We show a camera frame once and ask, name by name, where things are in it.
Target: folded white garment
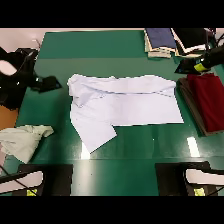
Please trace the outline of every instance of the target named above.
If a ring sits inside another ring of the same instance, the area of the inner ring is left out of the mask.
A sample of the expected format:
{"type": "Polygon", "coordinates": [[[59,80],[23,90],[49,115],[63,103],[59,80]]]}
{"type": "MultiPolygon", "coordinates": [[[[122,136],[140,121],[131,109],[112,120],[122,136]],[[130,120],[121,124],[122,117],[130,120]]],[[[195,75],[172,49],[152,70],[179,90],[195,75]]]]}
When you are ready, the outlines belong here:
{"type": "Polygon", "coordinates": [[[116,136],[113,126],[183,123],[171,80],[75,74],[68,86],[71,122],[90,153],[116,136]]]}
{"type": "Polygon", "coordinates": [[[24,163],[32,158],[42,136],[48,137],[54,132],[51,126],[25,125],[17,128],[6,128],[0,131],[1,151],[14,155],[24,163]]]}

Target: black cloth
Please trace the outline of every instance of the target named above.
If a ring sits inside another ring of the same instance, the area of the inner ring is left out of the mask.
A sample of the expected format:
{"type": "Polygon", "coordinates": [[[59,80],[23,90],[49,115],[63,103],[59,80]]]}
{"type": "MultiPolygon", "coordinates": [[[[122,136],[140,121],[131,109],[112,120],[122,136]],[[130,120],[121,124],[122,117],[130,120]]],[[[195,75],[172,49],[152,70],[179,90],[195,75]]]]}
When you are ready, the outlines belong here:
{"type": "Polygon", "coordinates": [[[173,28],[180,38],[184,48],[190,48],[206,43],[206,30],[204,28],[173,28]]]}

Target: green tabletop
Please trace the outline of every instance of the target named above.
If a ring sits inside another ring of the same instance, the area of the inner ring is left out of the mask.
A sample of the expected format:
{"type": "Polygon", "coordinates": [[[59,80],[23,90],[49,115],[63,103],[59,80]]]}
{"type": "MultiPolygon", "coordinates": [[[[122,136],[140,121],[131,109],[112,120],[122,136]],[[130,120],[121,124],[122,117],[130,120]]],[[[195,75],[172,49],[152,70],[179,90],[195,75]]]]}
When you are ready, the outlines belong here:
{"type": "MultiPolygon", "coordinates": [[[[201,136],[178,89],[184,124],[115,127],[117,137],[90,160],[82,160],[82,142],[70,121],[68,78],[77,73],[117,78],[152,74],[177,81],[184,76],[174,73],[179,61],[174,55],[149,59],[143,31],[46,33],[35,70],[39,76],[56,76],[63,88],[42,94],[26,91],[16,126],[51,125],[55,130],[41,140],[31,163],[74,164],[72,195],[158,195],[158,161],[208,160],[212,168],[224,169],[224,134],[201,136]],[[189,137],[195,138],[200,158],[192,158],[189,137]]],[[[224,81],[222,66],[216,72],[224,81]]],[[[5,167],[16,172],[19,163],[7,156],[5,167]]]]}

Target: white shirt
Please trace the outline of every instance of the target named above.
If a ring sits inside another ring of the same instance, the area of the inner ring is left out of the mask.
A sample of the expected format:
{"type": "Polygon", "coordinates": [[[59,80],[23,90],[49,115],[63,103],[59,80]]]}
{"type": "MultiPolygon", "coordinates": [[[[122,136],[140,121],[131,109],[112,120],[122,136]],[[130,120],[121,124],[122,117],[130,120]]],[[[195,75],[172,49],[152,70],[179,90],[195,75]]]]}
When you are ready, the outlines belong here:
{"type": "Polygon", "coordinates": [[[90,153],[116,136],[113,126],[183,123],[171,80],[75,74],[68,86],[71,122],[90,153]]]}

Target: navy blue cloth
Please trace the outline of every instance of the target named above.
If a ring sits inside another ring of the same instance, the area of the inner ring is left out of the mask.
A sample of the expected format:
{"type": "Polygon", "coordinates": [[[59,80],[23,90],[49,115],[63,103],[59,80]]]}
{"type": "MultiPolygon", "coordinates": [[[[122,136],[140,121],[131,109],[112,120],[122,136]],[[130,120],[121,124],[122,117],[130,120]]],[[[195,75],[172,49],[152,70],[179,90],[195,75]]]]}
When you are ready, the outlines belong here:
{"type": "Polygon", "coordinates": [[[170,28],[145,28],[145,30],[152,48],[176,48],[176,43],[170,28]]]}

